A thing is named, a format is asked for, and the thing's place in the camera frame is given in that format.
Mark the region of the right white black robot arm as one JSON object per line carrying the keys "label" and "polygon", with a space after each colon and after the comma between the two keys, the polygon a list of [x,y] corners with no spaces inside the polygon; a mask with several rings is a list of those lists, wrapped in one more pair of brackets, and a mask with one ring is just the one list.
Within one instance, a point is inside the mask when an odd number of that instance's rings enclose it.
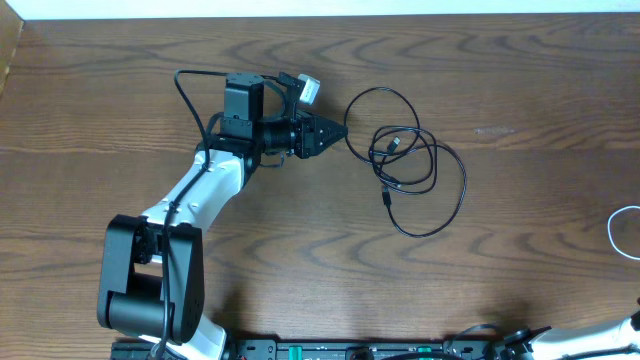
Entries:
{"label": "right white black robot arm", "polygon": [[494,360],[639,360],[639,310],[621,320],[562,329],[525,328],[490,347]]}

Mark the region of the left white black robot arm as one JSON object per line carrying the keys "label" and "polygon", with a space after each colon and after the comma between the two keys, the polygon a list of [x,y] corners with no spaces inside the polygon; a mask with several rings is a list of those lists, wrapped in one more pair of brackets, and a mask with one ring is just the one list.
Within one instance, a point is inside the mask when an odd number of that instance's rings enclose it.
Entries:
{"label": "left white black robot arm", "polygon": [[230,359],[226,330],[204,313],[203,237],[265,156],[317,156],[348,130],[306,111],[309,75],[224,74],[224,107],[197,124],[193,164],[156,205],[117,215],[105,232],[97,320],[131,337],[114,359]]}

